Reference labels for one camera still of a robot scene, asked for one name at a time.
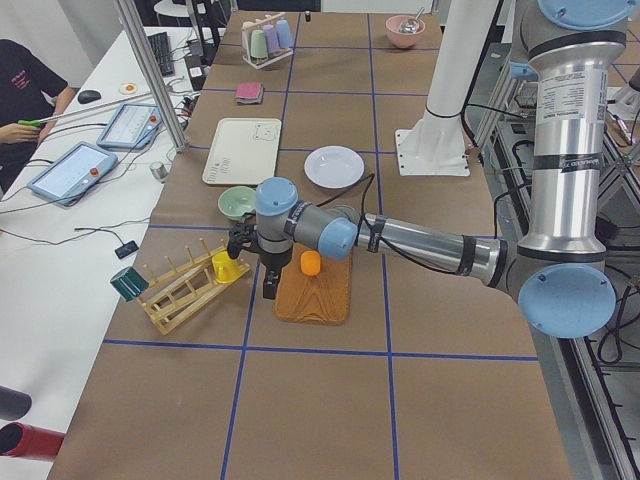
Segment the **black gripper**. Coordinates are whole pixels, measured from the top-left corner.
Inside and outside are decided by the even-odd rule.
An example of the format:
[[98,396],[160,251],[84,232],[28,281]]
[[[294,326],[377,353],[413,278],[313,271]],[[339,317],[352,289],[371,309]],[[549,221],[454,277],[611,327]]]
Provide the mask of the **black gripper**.
[[259,257],[265,267],[263,297],[275,299],[282,276],[282,270],[290,263],[290,241],[259,244]]

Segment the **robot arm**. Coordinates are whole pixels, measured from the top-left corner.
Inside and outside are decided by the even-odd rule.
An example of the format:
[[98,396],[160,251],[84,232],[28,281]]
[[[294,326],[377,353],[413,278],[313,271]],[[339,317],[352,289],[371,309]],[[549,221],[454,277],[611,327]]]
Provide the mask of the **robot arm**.
[[351,209],[324,210],[299,198],[288,179],[257,188],[253,230],[274,298],[281,271],[300,243],[341,260],[355,246],[472,276],[512,297],[539,331],[592,334],[611,318],[616,295],[596,238],[607,74],[626,44],[635,1],[519,1],[511,62],[536,75],[530,220],[516,243],[456,235]]

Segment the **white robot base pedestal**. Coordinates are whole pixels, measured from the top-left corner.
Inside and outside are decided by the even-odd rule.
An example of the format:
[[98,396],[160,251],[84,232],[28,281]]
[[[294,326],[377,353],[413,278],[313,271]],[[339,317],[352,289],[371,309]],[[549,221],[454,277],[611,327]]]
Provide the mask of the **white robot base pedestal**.
[[499,12],[498,0],[450,3],[424,115],[412,129],[395,132],[400,175],[470,174],[462,111],[487,34]]

